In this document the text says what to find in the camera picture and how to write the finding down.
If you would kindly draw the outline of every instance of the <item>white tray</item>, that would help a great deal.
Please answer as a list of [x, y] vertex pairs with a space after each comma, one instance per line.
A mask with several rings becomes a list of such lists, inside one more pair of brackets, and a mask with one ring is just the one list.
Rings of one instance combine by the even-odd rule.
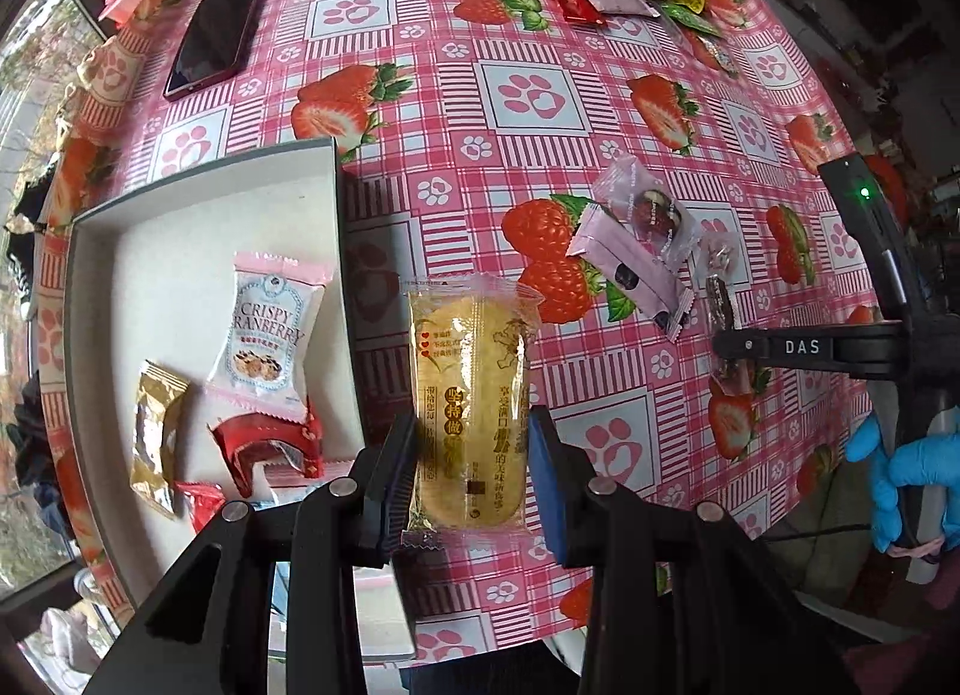
[[[339, 274], [338, 179], [330, 139], [296, 141], [183, 171], [75, 222], [64, 305], [70, 419], [94, 521], [135, 606], [194, 535], [181, 500], [171, 521], [128, 484], [144, 360], [194, 384], [179, 422], [176, 478], [217, 482], [238, 497], [208, 425], [243, 412], [202, 389], [229, 327], [234, 251], [338, 270], [307, 349], [307, 390], [325, 459], [350, 459], [364, 445]], [[262, 470], [257, 476], [254, 497], [266, 499]]]

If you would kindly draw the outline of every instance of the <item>clear plastic wrapper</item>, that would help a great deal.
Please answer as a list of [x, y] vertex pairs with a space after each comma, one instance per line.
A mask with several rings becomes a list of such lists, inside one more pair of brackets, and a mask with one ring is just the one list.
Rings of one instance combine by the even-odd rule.
[[492, 275], [414, 281], [407, 294], [419, 460], [403, 540], [433, 546], [522, 531], [529, 351], [542, 297]]
[[597, 180], [592, 192], [671, 273], [678, 273], [700, 238], [700, 226], [633, 155], [620, 157]]

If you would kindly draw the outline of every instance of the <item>red snack wrapper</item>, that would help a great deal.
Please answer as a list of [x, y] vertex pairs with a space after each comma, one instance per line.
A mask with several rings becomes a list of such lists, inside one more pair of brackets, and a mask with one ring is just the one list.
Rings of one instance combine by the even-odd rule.
[[242, 497], [253, 494], [253, 465], [277, 456], [307, 478], [323, 475], [323, 428], [309, 400], [304, 425], [267, 414], [243, 414], [220, 422], [210, 433]]
[[603, 18], [597, 8], [589, 3], [588, 0], [552, 0], [563, 13], [563, 19], [571, 24], [594, 24], [603, 26], [606, 24], [606, 18]]
[[227, 502], [224, 488], [219, 484], [205, 484], [202, 481], [175, 481], [174, 487], [184, 494], [186, 507], [190, 512], [193, 532], [200, 532], [210, 519], [217, 515]]

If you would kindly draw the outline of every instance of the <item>blue glove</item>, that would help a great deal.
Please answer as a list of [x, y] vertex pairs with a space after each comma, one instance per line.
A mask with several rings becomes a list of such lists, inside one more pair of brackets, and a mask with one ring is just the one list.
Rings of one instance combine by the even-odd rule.
[[847, 444], [847, 459], [870, 460], [870, 494], [874, 499], [874, 545], [885, 552], [904, 526], [896, 508], [896, 488], [939, 484], [947, 488], [944, 511], [946, 548], [960, 543], [960, 435], [928, 435], [896, 449], [888, 458], [880, 444], [880, 422], [871, 414]]

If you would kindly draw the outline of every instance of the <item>metal screw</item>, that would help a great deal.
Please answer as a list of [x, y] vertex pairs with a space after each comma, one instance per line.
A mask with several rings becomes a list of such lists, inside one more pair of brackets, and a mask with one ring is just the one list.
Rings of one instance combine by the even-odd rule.
[[616, 492], [616, 481], [607, 476], [593, 476], [587, 484], [587, 489], [593, 494], [613, 494]]
[[349, 476], [335, 478], [330, 482], [330, 494], [333, 497], [350, 497], [357, 491], [357, 482]]
[[706, 503], [697, 506], [697, 516], [704, 522], [719, 522], [723, 519], [723, 509], [717, 503], [707, 500]]
[[241, 503], [239, 500], [234, 500], [224, 506], [223, 511], [220, 511], [220, 516], [229, 522], [238, 522], [248, 513], [250, 513], [250, 506]]

